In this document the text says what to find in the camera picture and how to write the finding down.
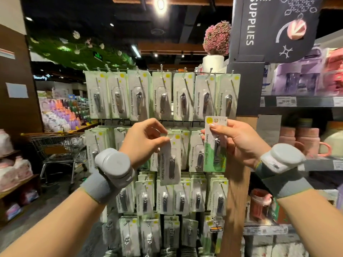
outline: flower pot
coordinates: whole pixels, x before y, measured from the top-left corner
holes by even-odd
[[[212,73],[216,73],[224,67],[224,56],[207,55],[202,59],[202,71],[209,73],[212,68]]]

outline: shopping cart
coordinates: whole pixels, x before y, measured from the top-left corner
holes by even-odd
[[[74,184],[75,167],[78,163],[84,164],[86,160],[86,156],[82,156],[82,154],[85,155],[84,152],[86,150],[83,133],[31,133],[22,135],[29,138],[43,160],[40,177],[42,179],[45,174],[46,182],[45,168],[48,164],[72,164],[71,183],[69,186],[69,192],[71,192]]]

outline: exit sign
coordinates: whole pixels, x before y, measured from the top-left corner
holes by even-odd
[[[102,61],[103,60],[103,56],[100,55],[100,53],[93,51],[93,56],[97,59]]]

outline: black sign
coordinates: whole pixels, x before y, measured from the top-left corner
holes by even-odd
[[[97,59],[102,61],[103,60],[103,56],[100,55],[100,53],[93,51],[93,56]]]
[[[321,2],[322,0],[243,0],[236,61],[289,63],[304,57],[315,41]],[[287,36],[287,28],[296,19],[305,21],[307,28],[301,39],[292,40]]]

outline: potted plant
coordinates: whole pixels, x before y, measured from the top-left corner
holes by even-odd
[[[229,54],[229,39],[231,25],[228,21],[221,21],[210,26],[205,33],[203,47],[208,53],[203,58],[203,72],[218,72],[223,68],[224,55]]]

